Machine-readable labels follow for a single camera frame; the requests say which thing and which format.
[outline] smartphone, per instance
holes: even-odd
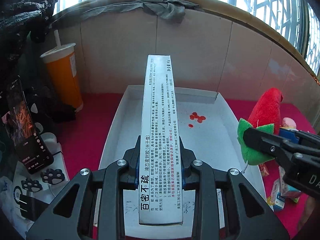
[[[53,156],[31,119],[19,77],[0,92],[0,117],[19,159],[30,174],[53,163]]]

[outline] green felt leaf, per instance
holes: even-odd
[[[256,151],[252,148],[247,147],[247,145],[245,145],[243,140],[243,134],[244,134],[244,131],[250,127],[252,127],[252,125],[248,121],[242,118],[240,119],[239,125],[238,125],[238,131],[237,131],[238,133],[237,139],[241,147],[241,154],[242,154],[243,160],[245,162],[248,161],[249,165],[258,165],[258,164],[262,164],[267,161],[273,160],[274,158],[271,157],[270,155]],[[258,126],[257,129],[263,132],[273,134],[274,127],[275,125],[271,123],[271,124]]]

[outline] plush toy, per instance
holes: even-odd
[[[276,88],[271,88],[260,97],[248,121],[242,118],[240,119],[237,131],[238,142],[241,147],[242,157],[249,165],[262,164],[274,158],[247,147],[243,140],[244,131],[249,127],[254,127],[258,130],[278,135],[281,125],[280,103],[282,100],[283,96],[281,91]]]
[[[274,134],[278,135],[282,124],[280,119],[280,103],[282,100],[283,96],[281,91],[276,88],[270,88],[263,93],[254,106],[248,122],[252,124],[254,128],[273,123],[275,125]]]
[[[296,122],[289,118],[289,117],[285,117],[284,119],[282,119],[282,127],[286,128],[286,129],[296,129],[297,125]]]

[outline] white product box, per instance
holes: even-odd
[[[284,208],[285,198],[280,195],[280,179],[275,180],[271,191],[271,203],[275,212]]]
[[[127,87],[116,111],[103,149],[99,169],[123,158],[126,150],[134,148],[141,135],[143,85]],[[238,121],[220,93],[214,91],[175,88],[179,135],[186,149],[192,150],[196,158],[211,167],[227,171],[237,168],[242,171],[245,162],[237,140]],[[197,112],[206,120],[199,123],[190,115]],[[266,199],[265,189],[258,166],[248,166],[244,176]],[[97,225],[100,192],[96,203],[94,224]],[[126,236],[144,239],[177,239],[191,237],[195,192],[183,191],[183,224],[169,227],[139,224],[139,194],[137,190],[124,190],[124,226]],[[222,207],[221,197],[218,203]],[[223,210],[219,206],[220,228],[224,227]]]
[[[284,168],[279,166],[279,174],[280,174],[280,193],[282,197],[289,198],[298,198],[301,196],[302,192],[288,184],[286,184],[283,180],[283,176],[285,174]]]
[[[182,224],[180,141],[170,56],[148,56],[138,190],[139,224]]]

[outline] pink surface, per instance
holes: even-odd
[[[122,94],[84,94],[84,108],[77,114],[76,120],[60,125],[61,133],[57,136],[62,145],[63,156],[70,179],[82,168],[95,171],[99,167],[103,147],[116,113]],[[226,100],[236,118],[248,119],[255,102]],[[307,119],[293,105],[281,104],[281,117],[295,120],[297,129],[315,133]],[[264,185],[267,196],[270,195],[274,180],[279,177],[278,165],[267,162],[270,175],[265,177]],[[296,227],[306,200],[303,195],[298,204],[286,200],[285,208],[277,214],[289,231],[291,237],[296,234]]]

